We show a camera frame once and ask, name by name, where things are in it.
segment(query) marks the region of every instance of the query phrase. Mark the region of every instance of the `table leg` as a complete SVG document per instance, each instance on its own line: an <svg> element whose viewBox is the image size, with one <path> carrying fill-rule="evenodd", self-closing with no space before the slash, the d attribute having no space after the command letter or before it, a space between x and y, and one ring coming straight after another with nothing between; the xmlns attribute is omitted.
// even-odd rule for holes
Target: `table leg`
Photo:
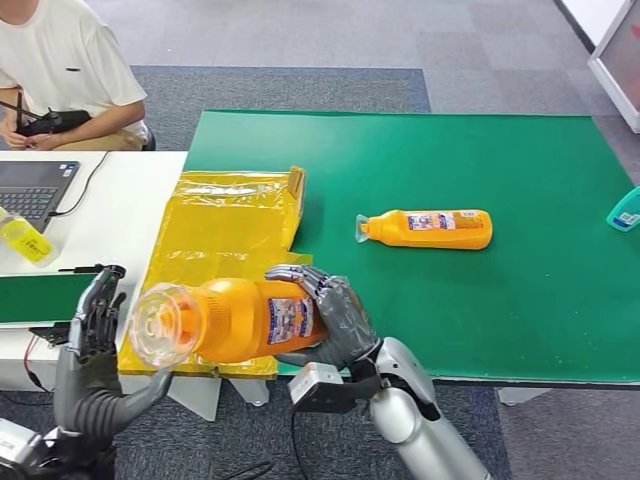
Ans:
<svg viewBox="0 0 640 480"><path fill-rule="evenodd" d="M247 403L261 407L269 402L269 389L266 388L266 382L264 380L230 378L229 381Z"/></svg>
<svg viewBox="0 0 640 480"><path fill-rule="evenodd" d="M525 387L503 387L498 389L500 403L508 407L512 407L519 403L528 402L529 400L543 395L550 388L525 388Z"/></svg>
<svg viewBox="0 0 640 480"><path fill-rule="evenodd" d="M134 393L149 382L145 375L121 375L124 393ZM169 396L199 415L208 422L214 422L222 380L207 377L174 377Z"/></svg>

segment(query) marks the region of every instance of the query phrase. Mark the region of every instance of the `green table mat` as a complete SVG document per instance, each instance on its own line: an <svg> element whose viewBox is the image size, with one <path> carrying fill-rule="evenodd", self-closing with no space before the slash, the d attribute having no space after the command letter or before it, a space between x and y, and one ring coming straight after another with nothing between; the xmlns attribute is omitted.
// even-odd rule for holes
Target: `green table mat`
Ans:
<svg viewBox="0 0 640 480"><path fill-rule="evenodd" d="M95 275L0 277L0 324L71 321Z"/></svg>
<svg viewBox="0 0 640 480"><path fill-rule="evenodd" d="M294 245L436 376L640 380L640 229L589 117L205 112L185 170L308 172ZM357 244L356 214L479 208L479 252Z"/></svg>

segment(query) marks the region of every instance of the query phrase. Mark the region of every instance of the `clear bottle cap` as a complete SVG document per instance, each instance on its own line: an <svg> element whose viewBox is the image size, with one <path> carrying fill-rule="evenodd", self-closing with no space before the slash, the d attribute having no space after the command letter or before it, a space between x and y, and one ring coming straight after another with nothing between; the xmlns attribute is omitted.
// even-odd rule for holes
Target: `clear bottle cap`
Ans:
<svg viewBox="0 0 640 480"><path fill-rule="evenodd" d="M369 219L365 215L355 217L355 241L362 243L369 238Z"/></svg>
<svg viewBox="0 0 640 480"><path fill-rule="evenodd" d="M145 363L165 368L180 364L200 338L202 313L188 289L160 283L134 307L129 338Z"/></svg>

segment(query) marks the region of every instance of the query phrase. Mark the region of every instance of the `gray carpet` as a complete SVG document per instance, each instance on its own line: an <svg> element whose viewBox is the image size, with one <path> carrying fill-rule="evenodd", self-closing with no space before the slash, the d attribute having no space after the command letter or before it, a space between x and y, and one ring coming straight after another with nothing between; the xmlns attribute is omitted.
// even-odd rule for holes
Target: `gray carpet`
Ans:
<svg viewBox="0 0 640 480"><path fill-rule="evenodd" d="M420 69L134 66L158 150L189 150L203 109L429 112Z"/></svg>
<svg viewBox="0 0 640 480"><path fill-rule="evenodd" d="M224 383L218 419L208 423L167 399L118 437L118 478L138 480L217 479L254 462L275 460L265 480L301 479L290 429L286 382L269 384L271 401L245 404ZM493 389L438 387L442 406L498 480L510 479ZM13 393L23 401L47 394ZM3 417L47 431L52 407L16 406L0 397ZM346 416L298 414L300 448L311 480L409 480L395 453L360 410Z"/></svg>

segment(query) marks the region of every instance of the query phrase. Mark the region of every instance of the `orange bottle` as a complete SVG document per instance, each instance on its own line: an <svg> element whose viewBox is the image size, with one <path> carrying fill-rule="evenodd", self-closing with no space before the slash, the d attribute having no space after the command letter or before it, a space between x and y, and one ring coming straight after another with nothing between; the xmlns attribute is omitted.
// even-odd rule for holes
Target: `orange bottle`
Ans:
<svg viewBox="0 0 640 480"><path fill-rule="evenodd" d="M155 367L177 365L191 353L237 363L313 345L326 331L313 301L298 285L220 278L200 287L158 284L134 308L129 335Z"/></svg>
<svg viewBox="0 0 640 480"><path fill-rule="evenodd" d="M491 217L484 210L391 210L355 219L355 240L392 247L481 250L491 241Z"/></svg>

